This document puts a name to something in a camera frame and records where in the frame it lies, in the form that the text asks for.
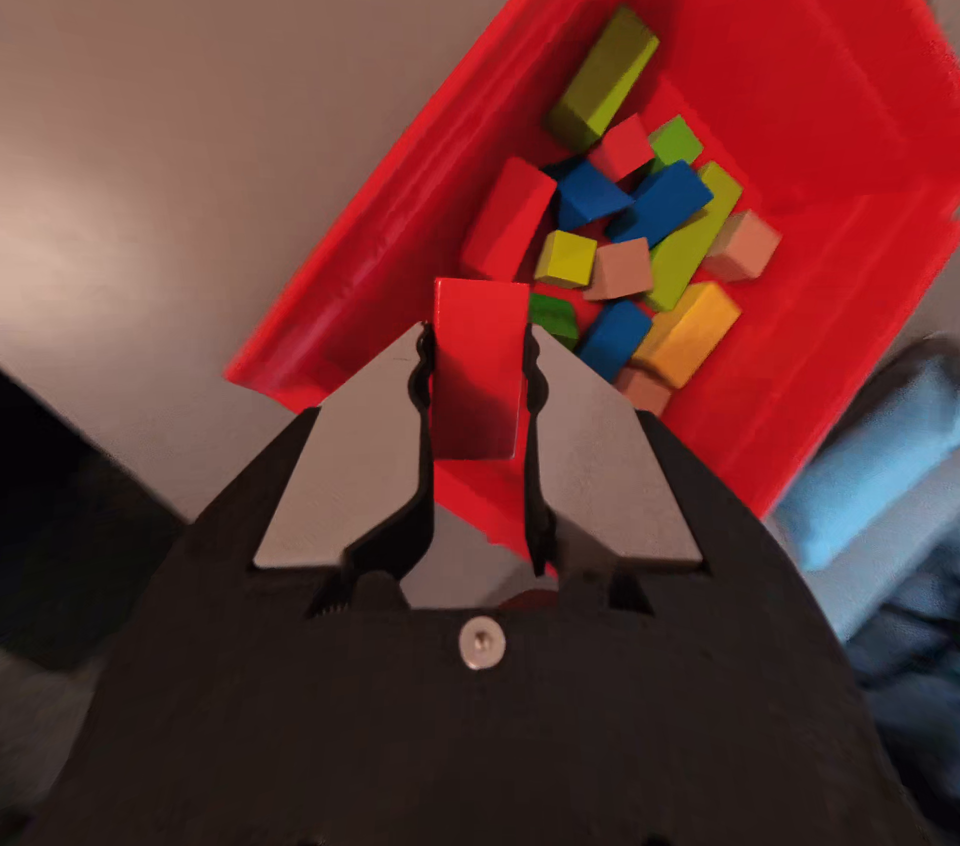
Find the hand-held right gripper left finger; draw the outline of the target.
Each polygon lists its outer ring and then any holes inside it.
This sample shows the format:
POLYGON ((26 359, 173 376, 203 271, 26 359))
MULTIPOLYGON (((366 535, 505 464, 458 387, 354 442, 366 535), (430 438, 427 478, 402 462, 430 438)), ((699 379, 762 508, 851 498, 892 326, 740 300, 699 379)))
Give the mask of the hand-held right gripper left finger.
POLYGON ((252 564, 407 576, 434 537, 432 327, 417 322, 328 396, 252 564))

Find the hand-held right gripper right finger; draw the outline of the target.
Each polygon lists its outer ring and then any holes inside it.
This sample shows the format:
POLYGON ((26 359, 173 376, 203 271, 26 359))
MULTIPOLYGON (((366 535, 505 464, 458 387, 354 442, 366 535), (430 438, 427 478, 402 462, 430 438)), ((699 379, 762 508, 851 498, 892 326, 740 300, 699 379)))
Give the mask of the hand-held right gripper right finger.
POLYGON ((526 328, 524 537, 559 579, 689 571, 703 555, 638 412, 547 330, 526 328))

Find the dark green wooden cube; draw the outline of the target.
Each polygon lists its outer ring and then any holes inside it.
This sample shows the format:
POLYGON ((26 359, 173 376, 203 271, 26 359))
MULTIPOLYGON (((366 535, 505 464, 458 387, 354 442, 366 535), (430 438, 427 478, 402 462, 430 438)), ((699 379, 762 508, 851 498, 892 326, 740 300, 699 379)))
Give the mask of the dark green wooden cube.
POLYGON ((576 313, 569 300, 532 292, 529 297, 528 322, 541 327, 572 352, 580 342, 576 313))

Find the red plastic bin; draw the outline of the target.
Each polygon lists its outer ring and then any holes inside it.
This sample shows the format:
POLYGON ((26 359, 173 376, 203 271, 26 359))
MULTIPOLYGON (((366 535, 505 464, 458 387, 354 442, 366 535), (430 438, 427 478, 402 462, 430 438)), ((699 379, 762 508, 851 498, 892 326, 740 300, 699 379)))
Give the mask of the red plastic bin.
MULTIPOLYGON (((361 186, 228 367, 295 413, 280 484, 319 407, 418 322, 434 336, 434 504, 531 562, 524 537, 526 378, 513 456, 437 460, 435 281, 510 157, 574 156, 546 130, 618 6, 659 37, 609 128, 683 116, 753 210, 782 234, 741 315, 660 417, 635 410, 706 569, 709 530, 764 536, 767 513, 841 416, 958 243, 958 66, 924 0, 509 0, 361 186)), ((513 281, 570 301, 580 342, 609 301, 534 282, 555 194, 513 281)), ((577 348, 572 351, 576 357, 577 348)), ((261 570, 264 575, 282 569, 261 570)), ((351 585, 332 568, 283 569, 351 585)))

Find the yellow wooden block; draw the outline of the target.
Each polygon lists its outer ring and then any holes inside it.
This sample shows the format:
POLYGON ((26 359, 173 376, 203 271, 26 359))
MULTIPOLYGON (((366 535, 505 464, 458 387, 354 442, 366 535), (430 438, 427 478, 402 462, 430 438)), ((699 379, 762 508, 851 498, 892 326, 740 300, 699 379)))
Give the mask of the yellow wooden block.
POLYGON ((675 307, 657 313, 630 357, 668 387, 687 385, 738 322, 741 309, 714 281, 690 285, 675 307))

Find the natural wooden block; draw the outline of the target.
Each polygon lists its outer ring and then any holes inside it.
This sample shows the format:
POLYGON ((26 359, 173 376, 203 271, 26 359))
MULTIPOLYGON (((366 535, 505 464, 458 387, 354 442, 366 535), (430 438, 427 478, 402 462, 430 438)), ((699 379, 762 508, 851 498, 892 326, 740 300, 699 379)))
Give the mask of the natural wooden block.
POLYGON ((702 263, 709 276, 723 283, 752 282, 762 276, 783 235, 753 209, 726 219, 702 263))

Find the blue wooden cube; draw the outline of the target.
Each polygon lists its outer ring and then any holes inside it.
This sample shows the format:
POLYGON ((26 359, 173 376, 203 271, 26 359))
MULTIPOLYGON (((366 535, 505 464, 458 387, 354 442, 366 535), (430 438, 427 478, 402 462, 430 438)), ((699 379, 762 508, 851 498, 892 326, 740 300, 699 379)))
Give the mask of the blue wooden cube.
POLYGON ((630 209, 634 198, 609 180, 584 156, 570 156, 542 166, 556 184, 557 228, 573 232, 630 209))

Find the red wooden cube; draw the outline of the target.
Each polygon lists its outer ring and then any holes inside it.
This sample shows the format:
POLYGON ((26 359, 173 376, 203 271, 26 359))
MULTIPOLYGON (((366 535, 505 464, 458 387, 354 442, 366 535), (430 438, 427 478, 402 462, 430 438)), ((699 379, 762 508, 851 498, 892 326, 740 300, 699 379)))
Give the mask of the red wooden cube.
POLYGON ((589 164, 614 184, 628 180, 651 164, 655 157, 649 132, 636 112, 608 128, 586 154, 589 164))

